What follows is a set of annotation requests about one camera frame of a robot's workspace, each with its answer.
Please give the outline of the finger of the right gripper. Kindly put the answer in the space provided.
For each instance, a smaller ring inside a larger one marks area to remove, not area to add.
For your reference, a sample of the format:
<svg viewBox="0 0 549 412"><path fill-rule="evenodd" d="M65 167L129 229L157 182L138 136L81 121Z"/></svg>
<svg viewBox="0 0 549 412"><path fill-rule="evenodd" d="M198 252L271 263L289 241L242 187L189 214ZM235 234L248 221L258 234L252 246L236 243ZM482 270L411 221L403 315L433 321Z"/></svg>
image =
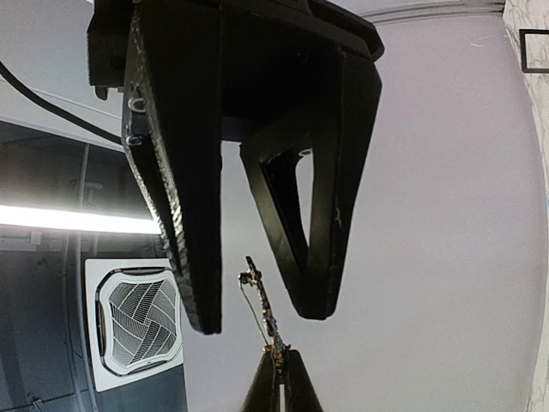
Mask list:
<svg viewBox="0 0 549 412"><path fill-rule="evenodd" d="M240 146L250 191L302 318L334 312L382 82L375 64L324 51L303 102Z"/></svg>

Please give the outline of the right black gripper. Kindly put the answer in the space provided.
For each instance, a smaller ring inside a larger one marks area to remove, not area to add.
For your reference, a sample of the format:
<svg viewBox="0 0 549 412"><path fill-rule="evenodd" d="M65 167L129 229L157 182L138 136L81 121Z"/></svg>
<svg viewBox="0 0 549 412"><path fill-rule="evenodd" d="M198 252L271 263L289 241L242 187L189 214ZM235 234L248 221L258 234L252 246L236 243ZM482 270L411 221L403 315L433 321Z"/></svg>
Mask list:
<svg viewBox="0 0 549 412"><path fill-rule="evenodd" d="M383 52L372 23L329 1L95 3L89 82L124 94L124 152L194 330L221 331L221 141L306 107L369 141Z"/></svg>

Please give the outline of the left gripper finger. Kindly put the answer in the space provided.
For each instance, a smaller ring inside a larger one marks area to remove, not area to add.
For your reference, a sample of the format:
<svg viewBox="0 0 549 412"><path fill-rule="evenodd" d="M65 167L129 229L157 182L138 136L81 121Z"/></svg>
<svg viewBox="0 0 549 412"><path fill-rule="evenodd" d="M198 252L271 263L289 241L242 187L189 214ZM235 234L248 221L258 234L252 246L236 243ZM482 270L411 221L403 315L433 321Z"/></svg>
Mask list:
<svg viewBox="0 0 549 412"><path fill-rule="evenodd" d="M240 410L281 411L281 389L284 391L285 411L323 412L301 353L291 348L284 351L280 372L271 352L263 353Z"/></svg>

